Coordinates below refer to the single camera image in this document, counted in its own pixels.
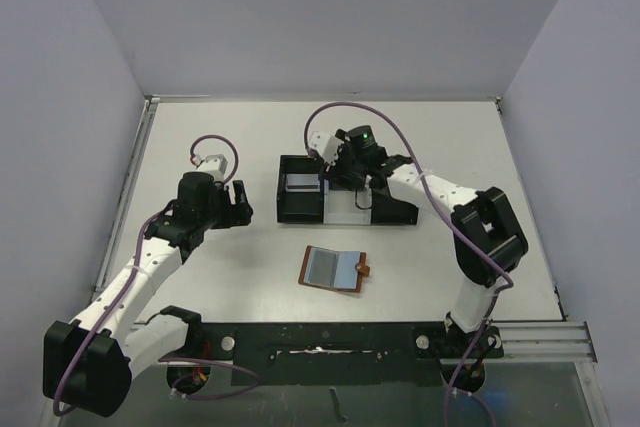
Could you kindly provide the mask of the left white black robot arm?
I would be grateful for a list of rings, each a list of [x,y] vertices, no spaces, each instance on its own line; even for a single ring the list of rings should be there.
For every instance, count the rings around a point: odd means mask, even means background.
[[[182,176],[176,198],[143,223],[133,256],[105,290],[71,321],[56,321],[46,331],[42,390],[55,416],[82,409],[109,417],[134,378],[156,361],[206,353],[198,313],[169,306],[140,331],[133,324],[208,231],[247,226],[252,216],[242,181],[200,171]]]

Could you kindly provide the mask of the brown leather card holder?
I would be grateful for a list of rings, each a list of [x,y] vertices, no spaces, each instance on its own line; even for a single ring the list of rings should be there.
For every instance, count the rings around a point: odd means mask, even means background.
[[[359,293],[370,275],[363,251],[335,251],[306,247],[298,284],[334,292]]]

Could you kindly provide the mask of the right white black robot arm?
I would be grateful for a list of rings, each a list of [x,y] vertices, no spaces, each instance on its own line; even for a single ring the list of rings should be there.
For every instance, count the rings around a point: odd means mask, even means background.
[[[448,349],[469,355],[481,343],[499,292],[513,286],[509,273],[529,244],[506,194],[460,186],[418,166],[414,156],[389,155],[368,125],[348,132],[311,134],[309,148],[325,162],[324,174],[348,190],[373,194],[420,209],[429,209],[452,231],[455,257],[465,280],[448,317]]]

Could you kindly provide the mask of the black white three-bin tray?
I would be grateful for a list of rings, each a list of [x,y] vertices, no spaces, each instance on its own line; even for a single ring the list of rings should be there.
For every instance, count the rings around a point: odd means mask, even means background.
[[[322,162],[301,155],[282,155],[276,191],[276,218],[281,224],[348,226],[415,226],[419,209],[369,189],[358,192],[332,186],[321,177]],[[317,174],[316,193],[285,191],[287,174]]]

